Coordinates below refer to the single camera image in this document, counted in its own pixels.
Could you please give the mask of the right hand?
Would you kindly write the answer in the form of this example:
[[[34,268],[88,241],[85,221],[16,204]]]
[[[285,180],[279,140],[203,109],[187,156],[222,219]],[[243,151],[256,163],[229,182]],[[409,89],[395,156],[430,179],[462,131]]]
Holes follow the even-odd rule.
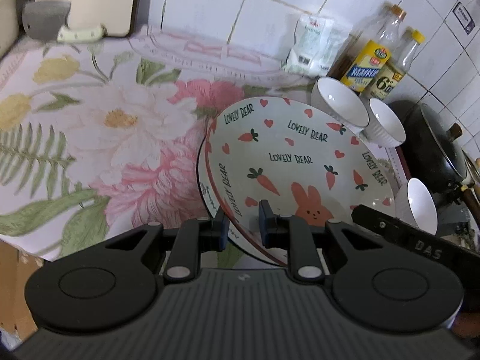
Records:
[[[451,331],[463,339],[473,339],[480,336],[480,314],[458,314]]]

